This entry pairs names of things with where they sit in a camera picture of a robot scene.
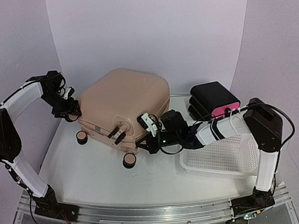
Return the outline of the pink hard-shell suitcase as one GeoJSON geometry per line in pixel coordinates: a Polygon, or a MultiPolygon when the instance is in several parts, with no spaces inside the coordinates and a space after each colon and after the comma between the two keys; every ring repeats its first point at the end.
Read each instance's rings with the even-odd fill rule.
{"type": "Polygon", "coordinates": [[[169,109],[169,84],[155,74],[118,68],[87,88],[78,102],[82,115],[77,143],[94,139],[120,150],[125,153],[123,166],[131,169],[137,160],[136,142],[151,135],[137,117],[148,113],[155,120],[169,109]]]}

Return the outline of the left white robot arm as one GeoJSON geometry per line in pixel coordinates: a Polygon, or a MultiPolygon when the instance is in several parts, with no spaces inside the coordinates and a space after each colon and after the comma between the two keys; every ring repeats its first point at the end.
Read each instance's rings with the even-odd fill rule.
{"type": "Polygon", "coordinates": [[[72,96],[74,88],[66,88],[65,84],[66,80],[60,72],[49,71],[44,76],[31,77],[0,103],[0,162],[51,218],[58,217],[61,206],[52,187],[38,176],[26,160],[14,124],[38,99],[51,106],[55,118],[65,119],[69,123],[76,121],[82,115],[80,104],[72,96]]]}

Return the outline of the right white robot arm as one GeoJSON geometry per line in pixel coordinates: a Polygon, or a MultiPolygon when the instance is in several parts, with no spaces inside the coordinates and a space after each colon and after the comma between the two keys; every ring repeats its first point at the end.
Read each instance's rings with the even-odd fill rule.
{"type": "Polygon", "coordinates": [[[233,199],[236,209],[264,209],[274,204],[273,183],[283,146],[283,120],[280,112],[257,98],[244,108],[229,110],[212,116],[209,121],[185,121],[180,112],[170,110],[160,119],[143,114],[139,124],[147,134],[136,142],[136,147],[155,154],[165,147],[178,145],[181,150],[199,150],[215,146],[221,141],[239,136],[250,136],[258,149],[256,182],[252,194],[233,199]]]}

